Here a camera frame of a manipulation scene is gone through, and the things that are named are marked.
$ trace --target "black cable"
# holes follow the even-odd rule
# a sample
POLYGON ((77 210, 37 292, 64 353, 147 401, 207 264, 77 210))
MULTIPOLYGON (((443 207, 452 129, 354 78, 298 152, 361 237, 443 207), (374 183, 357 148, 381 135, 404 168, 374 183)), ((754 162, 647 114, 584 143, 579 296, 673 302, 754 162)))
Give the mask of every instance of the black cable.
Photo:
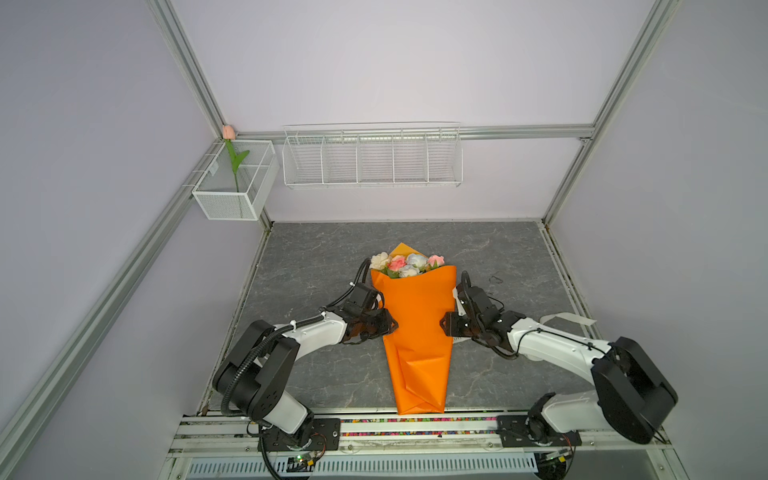
POLYGON ((503 312, 503 311, 504 311, 504 302, 502 302, 501 300, 499 300, 499 299, 497 299, 497 298, 493 298, 492 296, 490 296, 490 295, 488 295, 488 294, 485 294, 485 295, 486 295, 486 296, 487 296, 489 299, 491 299, 491 300, 493 300, 493 301, 495 301, 495 302, 499 302, 499 303, 502 305, 502 307, 501 307, 501 308, 498 310, 498 312, 499 312, 499 313, 501 313, 501 312, 503 312))
POLYGON ((264 466, 266 466, 266 470, 272 475, 272 478, 275 480, 284 480, 283 477, 280 476, 279 473, 275 470, 275 468, 272 466, 272 462, 270 462, 269 457, 266 456, 266 445, 264 445, 264 437, 261 433, 261 430, 259 430, 259 450, 261 450, 261 458, 264 460, 264 466))
POLYGON ((668 439, 664 439, 664 437, 661 436, 661 432, 654 433, 654 438, 665 445, 669 445, 671 443, 668 439))
MULTIPOLYGON (((464 295, 466 296, 467 301, 466 301, 466 303, 463 303, 462 305, 464 305, 464 310, 468 310, 467 314, 469 315, 469 318, 478 326, 478 328, 480 329, 480 332, 481 333, 485 333, 485 325, 483 325, 483 323, 478 319, 477 312, 475 312, 475 306, 472 305, 472 299, 469 298, 469 289, 470 288, 472 288, 472 281, 469 279, 469 273, 467 273, 467 271, 464 270, 462 272, 462 290, 464 290, 464 295)), ((512 359, 517 358, 517 356, 515 355, 514 352, 512 354, 504 353, 498 347, 490 346, 487 343, 481 342, 480 340, 478 340, 476 338, 472 338, 472 341, 477 343, 477 344, 479 344, 479 345, 483 345, 484 347, 487 347, 487 348, 493 350, 493 352, 496 355, 500 356, 503 359, 512 360, 512 359)))
POLYGON ((328 305, 325 306, 326 310, 331 308, 332 306, 335 306, 338 302, 344 300, 346 297, 349 296, 350 293, 352 293, 352 290, 355 289, 354 283, 360 282, 360 277, 362 276, 362 281, 365 282, 368 278, 368 267, 371 265, 371 260, 369 258, 366 258, 362 261, 360 264, 360 267, 357 269, 357 274, 355 275, 355 281, 353 282, 353 285, 350 285, 348 289, 346 289, 346 292, 342 293, 339 298, 332 301, 328 305))
MULTIPOLYGON (((296 322, 296 328, 317 323, 322 319, 323 319, 322 315, 317 315, 308 319, 299 320, 298 322, 296 322)), ((248 355, 246 355, 245 359, 243 359, 243 362, 240 364, 240 367, 237 369, 237 372, 235 372, 234 377, 232 377, 232 380, 230 381, 230 384, 227 386, 227 389, 224 390, 224 394, 221 399, 221 415, 222 416, 225 416, 225 417, 246 416, 246 413, 241 412, 240 410, 230 410, 230 400, 232 399, 232 393, 235 391, 235 387, 237 387, 237 384, 240 383, 240 379, 243 378, 243 375, 245 375, 245 372, 248 370, 248 367, 250 366, 250 364, 255 359, 266 355, 266 349, 268 349, 270 345, 272 345, 272 342, 275 339, 277 339, 279 336, 283 335, 285 332, 289 332, 291 330, 293 330, 293 325, 285 325, 283 327, 280 327, 279 329, 267 335, 264 338, 264 340, 262 340, 257 346, 253 347, 250 350, 250 352, 248 352, 248 355)))
POLYGON ((526 335, 528 335, 528 334, 529 334, 529 333, 531 333, 531 332, 536 332, 536 333, 549 333, 550 335, 559 336, 559 337, 561 337, 561 338, 564 338, 564 339, 566 339, 566 340, 570 340, 570 341, 572 341, 572 342, 576 342, 576 343, 579 343, 579 344, 581 344, 581 345, 583 345, 583 346, 586 346, 586 347, 587 347, 587 348, 589 348, 589 349, 595 349, 595 350, 597 350, 598 352, 602 353, 603 355, 605 355, 605 354, 606 354, 606 353, 605 353, 603 350, 601 350, 601 349, 597 348, 596 346, 594 346, 594 344, 593 344, 592 342, 589 342, 589 343, 584 343, 584 342, 582 342, 582 341, 580 341, 580 340, 572 339, 570 336, 561 335, 560 333, 556 333, 556 332, 550 332, 549 330, 544 330, 544 329, 542 329, 542 328, 537 328, 537 329, 535 329, 535 330, 529 330, 529 331, 527 331, 527 332, 525 332, 525 333, 523 333, 523 334, 522 334, 522 336, 520 337, 520 340, 518 340, 518 347, 517 347, 518 351, 517 351, 517 352, 515 352, 515 355, 516 355, 516 356, 520 356, 520 344, 523 342, 523 339, 525 338, 525 336, 526 336, 526 335))
POLYGON ((246 433, 246 434, 247 434, 249 437, 251 437, 251 438, 254 438, 254 439, 255 439, 256 437, 260 437, 260 436, 261 436, 261 434, 259 434, 259 433, 251 433, 251 432, 250 432, 250 424, 251 424, 251 422, 248 422, 248 423, 245 425, 245 433, 246 433))

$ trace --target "artificial flower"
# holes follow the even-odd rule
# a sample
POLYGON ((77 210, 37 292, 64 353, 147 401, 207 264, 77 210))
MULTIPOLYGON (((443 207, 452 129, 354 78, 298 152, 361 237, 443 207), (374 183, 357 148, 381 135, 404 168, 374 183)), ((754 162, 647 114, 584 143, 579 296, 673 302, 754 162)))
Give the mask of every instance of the artificial flower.
POLYGON ((389 254, 387 252, 381 252, 380 254, 371 257, 371 268, 374 270, 384 270, 388 262, 389 254))
POLYGON ((237 135, 235 134, 234 128, 232 128, 230 125, 224 125, 224 127, 221 129, 221 137, 224 140, 234 140, 237 135))
POLYGON ((408 265, 413 265, 416 268, 422 268, 423 266, 426 266, 427 264, 427 257, 424 257, 423 255, 419 255, 418 253, 411 253, 408 255, 408 258, 406 259, 408 262, 408 265))
POLYGON ((403 255, 398 255, 389 262, 388 268, 393 272, 399 272, 400 269, 407 264, 408 262, 406 262, 406 258, 403 255))
POLYGON ((432 256, 429 258, 429 260, 427 260, 427 263, 428 263, 428 264, 429 264, 429 266, 431 266, 432 268, 437 268, 438 266, 443 266, 443 265, 445 265, 445 258, 444 258, 444 257, 439 257, 439 256, 437 256, 437 255, 432 255, 432 256))
POLYGON ((400 278, 406 278, 407 276, 419 275, 419 269, 413 265, 406 265, 400 269, 400 278))

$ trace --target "white rose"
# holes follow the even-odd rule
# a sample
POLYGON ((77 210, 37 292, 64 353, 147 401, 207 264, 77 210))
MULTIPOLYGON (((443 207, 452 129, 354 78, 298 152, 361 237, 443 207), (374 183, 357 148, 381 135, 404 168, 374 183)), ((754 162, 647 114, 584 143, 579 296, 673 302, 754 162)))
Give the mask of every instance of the white rose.
POLYGON ((419 275, 419 269, 413 265, 406 265, 400 269, 400 278, 406 278, 407 276, 419 275))
POLYGON ((371 268, 374 270, 384 270, 387 263, 389 263, 389 254, 387 252, 381 252, 371 257, 371 268))

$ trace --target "white wire basket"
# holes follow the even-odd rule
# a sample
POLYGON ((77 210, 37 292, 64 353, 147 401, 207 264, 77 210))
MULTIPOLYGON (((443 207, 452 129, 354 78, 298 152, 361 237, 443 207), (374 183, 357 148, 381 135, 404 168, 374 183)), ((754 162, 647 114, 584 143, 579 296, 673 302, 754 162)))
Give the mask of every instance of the white wire basket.
POLYGON ((459 185, 458 124, 415 125, 285 127, 285 183, 291 188, 459 185))
POLYGON ((280 169, 275 147, 262 140, 232 140, 232 147, 237 153, 250 151, 237 169, 237 181, 222 142, 192 194, 211 220, 258 220, 280 169))

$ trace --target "orange wrapping paper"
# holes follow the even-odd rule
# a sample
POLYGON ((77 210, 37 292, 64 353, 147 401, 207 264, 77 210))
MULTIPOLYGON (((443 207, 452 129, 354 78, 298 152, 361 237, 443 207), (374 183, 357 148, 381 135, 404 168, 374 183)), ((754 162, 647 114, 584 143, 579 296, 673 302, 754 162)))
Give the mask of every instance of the orange wrapping paper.
MULTIPOLYGON (((419 252, 403 243, 392 251, 393 256, 411 253, 419 252)), ((399 324, 384 337, 398 414, 444 412, 453 338, 439 323, 445 312, 454 310, 456 267, 398 279, 373 270, 371 277, 399 324)))

